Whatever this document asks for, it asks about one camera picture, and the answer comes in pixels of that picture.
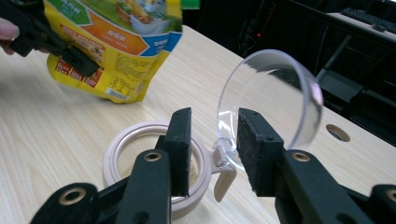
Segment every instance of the clear plastic tab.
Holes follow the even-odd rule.
[[[222,91],[217,147],[243,169],[236,134],[238,109],[244,107],[261,113],[286,149],[305,149],[318,130],[322,102],[320,87],[305,67],[282,51],[258,51],[233,70]]]

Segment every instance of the wooden table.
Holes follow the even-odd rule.
[[[184,27],[175,50],[152,80],[143,102],[116,105],[66,89],[48,74],[47,55],[0,54],[0,223],[28,223],[57,189],[75,182],[104,187],[102,163],[113,137],[142,121],[169,120],[192,108],[192,129],[208,149],[216,141],[221,90],[240,57]],[[329,134],[343,129],[349,142]],[[342,185],[368,194],[396,184],[396,148],[324,109],[308,149]],[[247,175],[238,176],[221,203],[213,175],[201,203],[175,223],[277,223],[274,199],[257,198]]]

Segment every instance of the human hand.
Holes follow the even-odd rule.
[[[14,53],[9,45],[12,40],[20,34],[20,29],[18,26],[14,25],[12,22],[0,18],[0,46],[6,52],[6,54],[11,55]]]

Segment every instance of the black keyboard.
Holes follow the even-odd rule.
[[[372,25],[376,30],[388,31],[396,34],[396,24],[391,21],[386,21],[376,16],[367,14],[364,10],[357,10],[354,8],[346,8],[341,10],[341,14],[357,21],[362,21]]]

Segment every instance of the snack bag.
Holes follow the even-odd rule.
[[[84,77],[51,54],[50,75],[114,103],[142,101],[181,38],[180,0],[44,0],[44,6],[52,30],[100,65]]]

